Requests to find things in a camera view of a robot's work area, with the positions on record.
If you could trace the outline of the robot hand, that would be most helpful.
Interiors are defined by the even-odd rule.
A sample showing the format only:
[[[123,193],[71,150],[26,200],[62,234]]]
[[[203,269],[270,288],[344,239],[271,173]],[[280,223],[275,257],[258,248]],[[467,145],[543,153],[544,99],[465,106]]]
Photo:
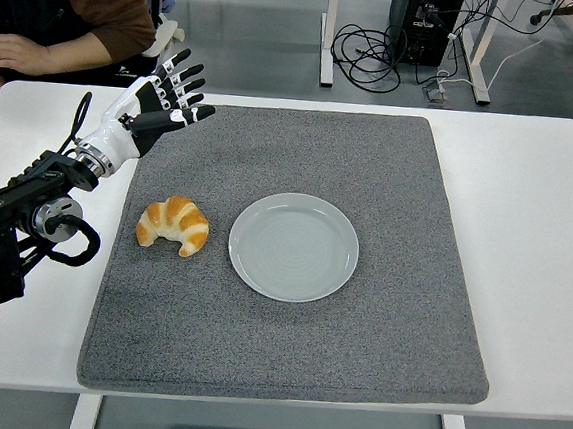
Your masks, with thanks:
[[[205,84],[198,75],[202,65],[176,70],[190,55],[183,49],[133,81],[106,109],[97,131],[78,140],[76,160],[108,177],[127,160],[142,158],[163,134],[212,116],[215,108],[197,91]]]

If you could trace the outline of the person's left hand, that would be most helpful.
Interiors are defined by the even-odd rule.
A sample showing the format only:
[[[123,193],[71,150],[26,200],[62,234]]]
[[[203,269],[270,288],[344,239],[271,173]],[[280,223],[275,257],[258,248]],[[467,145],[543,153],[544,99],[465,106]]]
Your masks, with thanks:
[[[17,34],[0,35],[0,68],[29,76],[55,74],[59,64],[50,48]]]

